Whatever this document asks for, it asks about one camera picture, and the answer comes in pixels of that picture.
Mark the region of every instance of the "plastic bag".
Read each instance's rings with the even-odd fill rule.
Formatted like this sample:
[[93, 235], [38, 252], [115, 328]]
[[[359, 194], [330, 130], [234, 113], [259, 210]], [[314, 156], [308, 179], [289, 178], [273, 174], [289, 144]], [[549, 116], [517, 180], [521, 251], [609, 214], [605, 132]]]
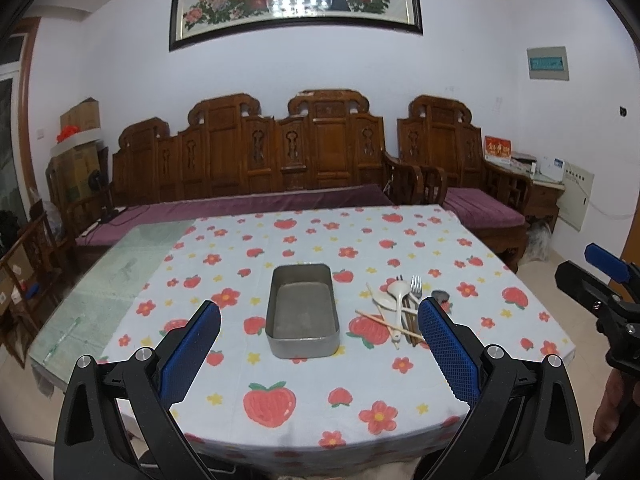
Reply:
[[527, 231], [527, 249], [520, 265], [528, 262], [548, 262], [551, 250], [551, 229], [545, 221], [535, 222]]

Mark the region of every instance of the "cardboard box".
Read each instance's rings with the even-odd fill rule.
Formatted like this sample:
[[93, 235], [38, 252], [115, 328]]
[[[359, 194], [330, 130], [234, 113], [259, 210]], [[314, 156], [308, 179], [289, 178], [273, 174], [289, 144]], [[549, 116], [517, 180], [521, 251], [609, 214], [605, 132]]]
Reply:
[[100, 128], [100, 104], [89, 97], [68, 112], [60, 115], [60, 130], [65, 126], [77, 126], [81, 132]]

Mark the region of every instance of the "wooden sofa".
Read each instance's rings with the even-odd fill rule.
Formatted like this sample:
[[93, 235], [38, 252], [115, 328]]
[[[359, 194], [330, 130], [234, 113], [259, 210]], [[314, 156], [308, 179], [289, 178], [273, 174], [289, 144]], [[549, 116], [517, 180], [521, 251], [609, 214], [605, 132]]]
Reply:
[[398, 145], [400, 159], [423, 172], [424, 202], [454, 211], [517, 272], [527, 245], [523, 212], [531, 180], [484, 160], [481, 131], [471, 124], [471, 111], [452, 99], [418, 96], [409, 104], [408, 117], [398, 119]]

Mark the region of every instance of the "wooden chopstick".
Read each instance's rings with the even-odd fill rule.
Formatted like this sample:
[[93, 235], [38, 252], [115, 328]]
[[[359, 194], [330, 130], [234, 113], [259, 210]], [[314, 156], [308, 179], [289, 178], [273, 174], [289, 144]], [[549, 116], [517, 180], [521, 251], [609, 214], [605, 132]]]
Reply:
[[359, 314], [360, 316], [363, 316], [363, 317], [367, 317], [368, 319], [370, 319], [372, 321], [375, 321], [376, 323], [380, 323], [380, 325], [385, 325], [385, 326], [391, 327], [393, 330], [398, 330], [398, 331], [402, 332], [403, 334], [408, 334], [408, 335], [417, 337], [420, 341], [424, 341], [424, 338], [421, 335], [416, 334], [414, 332], [409, 332], [408, 330], [405, 330], [404, 328], [402, 328], [400, 326], [395, 326], [395, 325], [392, 325], [391, 323], [387, 323], [386, 321], [380, 319], [379, 317], [372, 316], [371, 314], [366, 314], [365, 312], [362, 312], [362, 311], [357, 310], [357, 309], [356, 309], [356, 314]]
[[[380, 313], [380, 316], [382, 316], [382, 319], [385, 319], [385, 314], [382, 312], [382, 308], [379, 306], [379, 304], [376, 303], [376, 307], [378, 308], [378, 312]], [[391, 327], [387, 326], [388, 330], [389, 330], [389, 335], [392, 337], [391, 342], [394, 344], [394, 346], [396, 347], [396, 350], [400, 349], [400, 345], [393, 340], [393, 336], [394, 336], [394, 331]]]

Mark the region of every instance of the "purple cushion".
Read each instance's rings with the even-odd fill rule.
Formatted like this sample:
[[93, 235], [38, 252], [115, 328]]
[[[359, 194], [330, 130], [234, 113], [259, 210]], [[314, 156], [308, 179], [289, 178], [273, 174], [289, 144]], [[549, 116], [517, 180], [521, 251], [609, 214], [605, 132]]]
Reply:
[[393, 205], [379, 186], [345, 187], [340, 189], [303, 190], [285, 193], [229, 196], [204, 200], [183, 200], [159, 204], [132, 206], [101, 225], [85, 237], [78, 237], [80, 246], [112, 246], [134, 227], [158, 222], [195, 220], [209, 216], [228, 216], [274, 211], [331, 209], [337, 207], [372, 207]]
[[516, 227], [525, 222], [520, 213], [473, 187], [447, 189], [444, 209], [453, 211], [467, 229]]

